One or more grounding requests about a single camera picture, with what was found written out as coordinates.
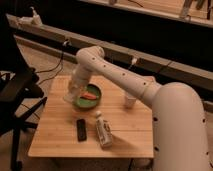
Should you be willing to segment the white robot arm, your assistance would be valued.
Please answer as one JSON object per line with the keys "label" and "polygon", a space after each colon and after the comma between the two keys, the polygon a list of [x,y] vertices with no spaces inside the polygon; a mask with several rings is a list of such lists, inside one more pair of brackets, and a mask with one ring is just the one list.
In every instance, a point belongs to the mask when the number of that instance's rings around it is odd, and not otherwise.
{"label": "white robot arm", "polygon": [[130,93],[152,110],[153,171],[211,171],[205,112],[197,92],[172,82],[161,85],[104,59],[102,47],[80,49],[69,92],[80,94],[93,73]]}

